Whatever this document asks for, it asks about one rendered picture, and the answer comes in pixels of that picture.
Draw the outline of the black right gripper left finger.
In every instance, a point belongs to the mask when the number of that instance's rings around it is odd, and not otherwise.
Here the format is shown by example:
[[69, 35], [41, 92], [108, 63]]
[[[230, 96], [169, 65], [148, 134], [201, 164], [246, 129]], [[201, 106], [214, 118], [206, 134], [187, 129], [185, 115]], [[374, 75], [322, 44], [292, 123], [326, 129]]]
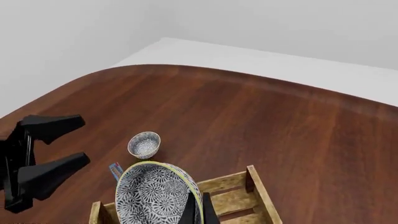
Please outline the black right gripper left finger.
[[201, 224], [200, 206], [194, 195], [188, 195], [179, 224]]

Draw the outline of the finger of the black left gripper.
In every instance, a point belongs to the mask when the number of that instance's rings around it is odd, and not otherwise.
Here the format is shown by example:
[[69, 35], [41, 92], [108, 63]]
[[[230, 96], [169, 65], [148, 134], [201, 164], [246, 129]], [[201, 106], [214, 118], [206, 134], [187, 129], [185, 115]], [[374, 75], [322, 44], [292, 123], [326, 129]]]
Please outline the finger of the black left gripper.
[[28, 115], [20, 121], [20, 125], [32, 139], [49, 145], [65, 134], [83, 127], [85, 121], [80, 115], [61, 117]]
[[79, 152], [46, 164], [21, 167], [17, 181], [27, 197], [43, 201], [89, 163], [90, 158], [84, 152]]

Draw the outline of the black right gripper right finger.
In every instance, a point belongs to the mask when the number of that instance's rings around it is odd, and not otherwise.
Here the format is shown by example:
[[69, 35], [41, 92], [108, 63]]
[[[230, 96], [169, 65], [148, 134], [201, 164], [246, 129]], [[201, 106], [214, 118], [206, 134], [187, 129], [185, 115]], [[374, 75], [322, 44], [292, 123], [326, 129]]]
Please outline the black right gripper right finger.
[[220, 224], [208, 192], [203, 193], [203, 224]]

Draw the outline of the large black-white floral patterned bowl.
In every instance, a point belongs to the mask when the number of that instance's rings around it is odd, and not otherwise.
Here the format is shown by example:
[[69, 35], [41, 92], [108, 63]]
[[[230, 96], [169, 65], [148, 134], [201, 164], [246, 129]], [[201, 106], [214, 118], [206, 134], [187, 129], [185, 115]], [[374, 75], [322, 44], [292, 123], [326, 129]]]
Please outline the large black-white floral patterned bowl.
[[193, 224], [204, 224], [202, 195], [183, 169], [154, 161], [138, 162], [124, 171], [115, 193], [120, 224], [178, 224], [188, 194], [195, 204]]

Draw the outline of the wooden slat tray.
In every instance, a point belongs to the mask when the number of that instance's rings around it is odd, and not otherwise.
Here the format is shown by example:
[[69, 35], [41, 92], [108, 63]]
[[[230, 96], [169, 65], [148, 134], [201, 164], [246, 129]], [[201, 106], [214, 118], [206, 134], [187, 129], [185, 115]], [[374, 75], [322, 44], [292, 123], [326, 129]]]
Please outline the wooden slat tray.
[[[254, 166], [245, 171], [197, 183], [208, 192], [220, 224], [282, 224]], [[92, 204], [89, 224], [120, 224], [114, 203]]]

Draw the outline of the small blue patterned bowl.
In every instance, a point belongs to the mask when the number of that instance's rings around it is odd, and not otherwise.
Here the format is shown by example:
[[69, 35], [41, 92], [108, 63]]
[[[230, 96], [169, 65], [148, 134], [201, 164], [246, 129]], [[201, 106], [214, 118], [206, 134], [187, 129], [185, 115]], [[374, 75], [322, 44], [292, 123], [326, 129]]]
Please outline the small blue patterned bowl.
[[160, 136], [151, 131], [141, 132], [135, 135], [127, 144], [127, 151], [140, 160], [154, 156], [161, 144]]

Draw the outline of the small blue-red printed box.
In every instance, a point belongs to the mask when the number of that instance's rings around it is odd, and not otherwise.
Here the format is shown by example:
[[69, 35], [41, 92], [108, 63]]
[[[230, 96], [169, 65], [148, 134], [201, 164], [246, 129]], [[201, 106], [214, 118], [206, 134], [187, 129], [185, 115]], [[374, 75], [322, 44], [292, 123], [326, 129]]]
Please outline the small blue-red printed box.
[[109, 166], [109, 170], [111, 171], [113, 177], [118, 181], [122, 174], [124, 173], [122, 167], [119, 165], [118, 162], [115, 162]]

